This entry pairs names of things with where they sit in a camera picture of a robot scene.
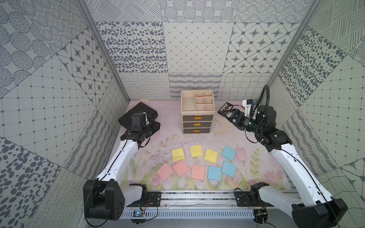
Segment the beige drawer organizer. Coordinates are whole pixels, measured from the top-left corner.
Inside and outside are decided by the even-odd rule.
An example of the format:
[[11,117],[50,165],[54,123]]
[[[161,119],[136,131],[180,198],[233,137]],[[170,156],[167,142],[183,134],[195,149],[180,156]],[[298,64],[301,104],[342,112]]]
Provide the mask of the beige drawer organizer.
[[215,100],[212,90],[182,90],[181,117],[191,115],[214,115]]

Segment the blue sticky pad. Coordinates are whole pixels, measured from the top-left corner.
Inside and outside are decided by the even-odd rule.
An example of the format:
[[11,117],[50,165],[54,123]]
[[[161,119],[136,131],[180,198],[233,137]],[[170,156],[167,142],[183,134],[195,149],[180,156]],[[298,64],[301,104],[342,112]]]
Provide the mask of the blue sticky pad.
[[235,158],[236,153],[237,152],[234,149],[230,148],[229,146],[225,146],[221,155],[232,162]]
[[227,176],[234,178],[237,166],[228,161],[224,161],[221,172]]
[[221,168],[208,166],[208,179],[213,181],[221,181]]

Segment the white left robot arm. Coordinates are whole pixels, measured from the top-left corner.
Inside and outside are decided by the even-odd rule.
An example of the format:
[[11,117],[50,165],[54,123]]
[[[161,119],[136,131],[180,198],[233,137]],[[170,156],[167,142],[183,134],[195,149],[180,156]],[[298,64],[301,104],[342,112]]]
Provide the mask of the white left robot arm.
[[160,123],[145,113],[131,116],[131,124],[121,136],[118,151],[105,169],[83,186],[84,217],[89,219],[118,220],[125,207],[136,204],[145,206],[149,202],[145,184],[132,183],[121,189],[120,183],[134,155],[149,143],[160,130]]

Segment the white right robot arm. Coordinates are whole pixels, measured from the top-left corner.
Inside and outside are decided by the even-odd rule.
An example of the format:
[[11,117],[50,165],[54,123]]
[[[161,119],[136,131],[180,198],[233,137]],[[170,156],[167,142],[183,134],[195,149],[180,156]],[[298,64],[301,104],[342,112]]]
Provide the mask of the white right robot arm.
[[287,173],[300,198],[292,198],[266,182],[259,182],[250,187],[249,200],[261,207],[257,210],[254,221],[264,224],[267,219],[267,205],[271,205],[289,215],[299,228],[333,228],[339,227],[340,220],[348,210],[341,198],[332,194],[315,178],[295,146],[284,131],[276,128],[276,111],[268,104],[256,105],[255,117],[226,103],[218,113],[224,116],[239,130],[252,132],[258,143],[277,159]]

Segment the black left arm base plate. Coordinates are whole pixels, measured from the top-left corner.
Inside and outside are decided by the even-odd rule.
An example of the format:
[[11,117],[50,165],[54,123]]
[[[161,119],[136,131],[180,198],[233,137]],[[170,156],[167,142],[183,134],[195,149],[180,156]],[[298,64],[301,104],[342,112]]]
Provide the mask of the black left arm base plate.
[[127,207],[159,207],[161,203],[161,192],[145,192],[142,198],[128,205]]

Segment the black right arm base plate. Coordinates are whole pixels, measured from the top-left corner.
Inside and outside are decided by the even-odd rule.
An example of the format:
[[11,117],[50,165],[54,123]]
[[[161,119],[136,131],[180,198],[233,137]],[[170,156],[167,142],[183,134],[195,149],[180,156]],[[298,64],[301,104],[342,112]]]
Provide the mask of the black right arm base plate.
[[238,207],[273,207],[273,205],[261,201],[253,202],[250,199],[250,193],[246,191],[235,191],[234,196]]

